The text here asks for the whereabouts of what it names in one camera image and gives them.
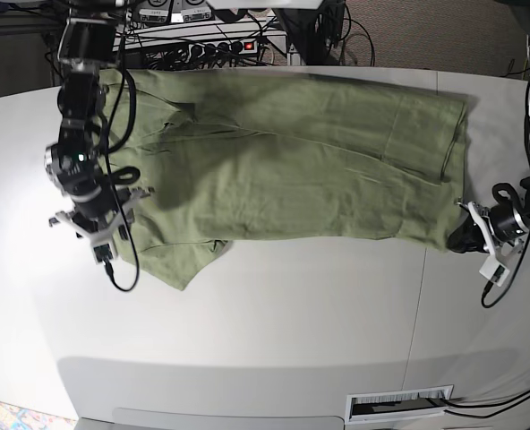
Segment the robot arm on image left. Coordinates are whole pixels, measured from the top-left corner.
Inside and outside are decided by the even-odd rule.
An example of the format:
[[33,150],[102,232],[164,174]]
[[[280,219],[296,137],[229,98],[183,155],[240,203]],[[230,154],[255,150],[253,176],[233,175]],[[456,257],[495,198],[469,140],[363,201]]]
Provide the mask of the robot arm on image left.
[[103,13],[70,12],[56,55],[66,68],[57,97],[62,120],[57,142],[46,147],[45,170],[73,202],[66,218],[89,232],[103,227],[115,209],[94,142],[101,132],[95,120],[106,98],[99,72],[113,63],[115,33],[115,21]]

